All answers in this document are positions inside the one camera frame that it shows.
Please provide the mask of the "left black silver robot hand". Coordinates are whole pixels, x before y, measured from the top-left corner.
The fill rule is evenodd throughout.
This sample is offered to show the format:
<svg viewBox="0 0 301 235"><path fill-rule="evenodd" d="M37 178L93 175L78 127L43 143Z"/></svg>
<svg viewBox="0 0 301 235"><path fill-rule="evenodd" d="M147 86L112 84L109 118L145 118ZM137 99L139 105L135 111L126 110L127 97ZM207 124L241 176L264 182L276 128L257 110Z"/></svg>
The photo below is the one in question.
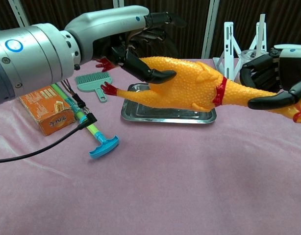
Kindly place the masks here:
<svg viewBox="0 0 301 235"><path fill-rule="evenodd" d="M185 27L186 21L169 12L151 13L146 7L130 5L83 13L70 21L65 30L72 34L80 49L80 64L106 59L137 79L151 84L165 83L176 76L170 69L151 69L129 51L138 39L165 38L163 25Z"/></svg>

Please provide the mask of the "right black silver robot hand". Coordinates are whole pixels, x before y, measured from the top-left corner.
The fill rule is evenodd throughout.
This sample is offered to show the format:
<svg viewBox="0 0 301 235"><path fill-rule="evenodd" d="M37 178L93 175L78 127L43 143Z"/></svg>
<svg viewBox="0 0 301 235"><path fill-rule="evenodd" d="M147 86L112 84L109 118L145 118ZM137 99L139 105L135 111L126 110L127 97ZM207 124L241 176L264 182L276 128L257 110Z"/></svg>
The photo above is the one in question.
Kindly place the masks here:
<svg viewBox="0 0 301 235"><path fill-rule="evenodd" d="M242 85L273 92L251 98L248 107L272 110L289 107L301 101L301 45L280 44L268 53L243 64L240 69Z"/></svg>

